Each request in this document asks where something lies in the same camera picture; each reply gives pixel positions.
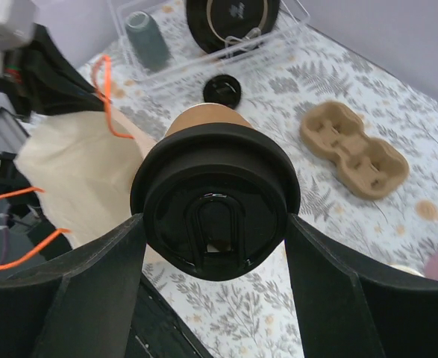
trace table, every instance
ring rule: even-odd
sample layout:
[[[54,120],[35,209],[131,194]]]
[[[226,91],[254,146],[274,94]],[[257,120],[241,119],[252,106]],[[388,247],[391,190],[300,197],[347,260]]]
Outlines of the table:
[[[181,7],[180,1],[164,7],[169,16],[164,21],[175,26]],[[177,37],[177,45],[188,45],[181,41]],[[179,113],[201,102],[200,90],[169,103],[144,96],[121,60],[118,42],[104,52],[114,59],[114,104],[155,139]],[[81,68],[86,78],[96,59]],[[438,102],[309,28],[285,63],[242,85],[237,110],[275,140],[296,168],[300,217],[382,263],[422,271],[438,251]],[[329,99],[347,104],[363,119],[368,135],[389,141],[407,158],[410,176],[388,198],[354,197],[336,179],[334,165],[301,143],[303,114]],[[283,244],[252,273],[223,283],[197,280],[168,263],[143,269],[217,358],[303,356],[287,270]]]

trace paper bag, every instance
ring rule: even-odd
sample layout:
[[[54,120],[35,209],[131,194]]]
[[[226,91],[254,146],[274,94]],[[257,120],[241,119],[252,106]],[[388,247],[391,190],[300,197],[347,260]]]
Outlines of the paper bag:
[[[103,112],[48,117],[34,130],[15,164],[38,193],[41,207],[77,248],[131,217],[131,185],[155,141],[117,109],[112,108],[114,136]],[[149,249],[145,263],[159,260]]]

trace floral tablecloth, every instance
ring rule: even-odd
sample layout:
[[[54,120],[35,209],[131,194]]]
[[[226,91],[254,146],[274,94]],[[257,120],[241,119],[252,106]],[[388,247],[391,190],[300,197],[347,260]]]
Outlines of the floral tablecloth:
[[[174,1],[156,20],[176,35],[165,34],[169,46],[197,51],[190,37],[177,36],[178,30],[186,33],[182,7]],[[201,102],[199,85],[195,92],[178,88],[174,101],[145,96],[131,80],[119,43],[105,53],[114,59],[114,104],[155,139],[178,114]],[[94,60],[81,68],[86,78]],[[296,168],[300,216],[376,260],[422,271],[438,251],[438,102],[311,29],[284,62],[241,81],[244,96],[237,110],[273,138]],[[388,198],[354,197],[336,179],[334,165],[314,157],[301,142],[303,114],[329,99],[347,104],[363,118],[368,135],[389,141],[407,158],[410,176]],[[287,270],[283,245],[252,273],[223,283],[197,280],[168,263],[144,267],[217,358],[303,356]]]

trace gray leaf pattern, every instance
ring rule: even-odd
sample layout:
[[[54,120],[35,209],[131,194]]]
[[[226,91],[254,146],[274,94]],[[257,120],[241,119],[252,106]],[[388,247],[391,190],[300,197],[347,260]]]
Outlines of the gray leaf pattern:
[[[152,15],[178,54],[175,63],[202,56],[187,28],[184,3],[171,0],[169,5]],[[278,27],[290,20],[281,16]],[[438,252],[438,102],[310,28],[293,43],[279,57],[256,51],[250,62],[231,61],[225,67],[220,60],[200,70],[199,65],[184,69],[168,78],[166,87],[149,93],[147,86],[131,85],[136,72],[131,71],[129,44],[119,39],[104,51],[113,60],[114,81],[127,94],[115,98],[114,105],[160,139],[174,118],[200,103],[208,78],[236,76],[243,86],[238,111],[285,150],[297,171],[300,216],[382,263],[422,270]],[[80,69],[87,80],[98,56]],[[410,176],[388,198],[354,197],[336,179],[334,165],[313,156],[299,139],[303,115],[330,99],[347,104],[363,118],[368,135],[387,140],[407,158]],[[168,263],[143,268],[216,358],[304,356],[287,270],[283,243],[253,272],[229,282],[197,280]]]

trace orange cable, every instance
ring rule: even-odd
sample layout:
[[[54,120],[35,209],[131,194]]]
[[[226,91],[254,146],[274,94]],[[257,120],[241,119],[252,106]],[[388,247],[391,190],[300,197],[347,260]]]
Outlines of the orange cable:
[[[43,189],[36,188],[32,186],[31,188],[17,190],[15,192],[9,192],[7,194],[1,194],[0,200],[5,198],[11,198],[13,196],[18,196],[22,194],[27,194],[29,192],[45,192]],[[0,265],[0,271],[11,269],[13,267],[16,267],[18,265],[21,265],[22,263],[28,261],[31,259],[34,255],[38,254],[41,250],[43,250],[46,246],[48,246],[50,243],[54,241],[59,235],[62,233],[70,233],[70,230],[67,229],[57,229],[54,233],[49,235],[46,239],[44,239],[42,242],[40,242],[37,246],[35,246],[32,250],[30,250],[27,254],[25,254],[20,259],[17,259],[16,261],[13,261],[12,263],[7,263],[5,265]]]
[[[102,64],[104,66],[104,95],[99,90],[98,81],[96,80],[98,76],[98,71]],[[113,116],[111,113],[111,59],[106,54],[103,55],[93,66],[91,71],[91,80],[93,81],[94,88],[96,90],[96,95],[104,102],[104,111],[106,113],[106,123],[109,131],[118,136],[119,138],[134,139],[130,134],[122,134],[117,132],[113,127]]]

